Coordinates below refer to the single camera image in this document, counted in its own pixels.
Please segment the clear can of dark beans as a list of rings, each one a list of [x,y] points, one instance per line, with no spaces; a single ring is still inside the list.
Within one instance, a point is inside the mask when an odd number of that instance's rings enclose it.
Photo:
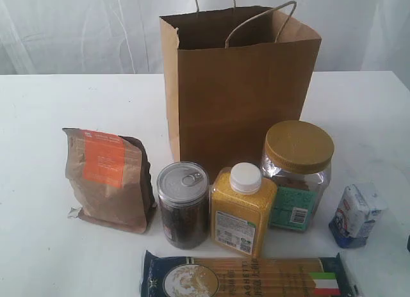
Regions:
[[[164,234],[170,244],[192,249],[209,235],[209,178],[200,165],[182,161],[166,166],[157,178]]]

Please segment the yellow grain bottle white cap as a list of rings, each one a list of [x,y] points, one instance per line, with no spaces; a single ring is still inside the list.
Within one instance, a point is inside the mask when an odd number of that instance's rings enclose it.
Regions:
[[[211,238],[230,250],[260,257],[277,186],[251,163],[224,168],[211,189]]]

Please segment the brown paper shopping bag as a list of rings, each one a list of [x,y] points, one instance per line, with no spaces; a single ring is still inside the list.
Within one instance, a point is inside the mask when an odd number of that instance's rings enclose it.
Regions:
[[[233,6],[160,17],[175,161],[258,165],[268,129],[300,118],[322,41],[283,6]]]

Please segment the small white blue packet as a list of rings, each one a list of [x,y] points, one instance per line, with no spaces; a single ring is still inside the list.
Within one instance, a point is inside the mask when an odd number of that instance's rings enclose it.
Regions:
[[[361,248],[367,244],[376,222],[388,208],[371,182],[351,184],[329,222],[329,229],[340,248]]]

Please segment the brown coffee pouch orange label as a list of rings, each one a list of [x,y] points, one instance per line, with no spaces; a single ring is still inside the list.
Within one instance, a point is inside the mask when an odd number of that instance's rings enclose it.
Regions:
[[[105,132],[63,131],[68,146],[65,176],[81,205],[77,218],[143,234],[156,210],[151,164],[143,143]]]

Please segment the spaghetti package dark blue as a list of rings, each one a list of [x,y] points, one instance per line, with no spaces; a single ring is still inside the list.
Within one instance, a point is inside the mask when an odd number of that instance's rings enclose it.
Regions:
[[[146,252],[141,296],[359,296],[340,256],[310,259],[157,257]]]

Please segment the clear jar gold lid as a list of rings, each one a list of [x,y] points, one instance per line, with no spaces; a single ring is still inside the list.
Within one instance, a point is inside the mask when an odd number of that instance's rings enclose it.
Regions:
[[[277,185],[269,227],[308,229],[330,184],[333,154],[332,138],[316,125],[289,120],[269,128],[260,166]]]

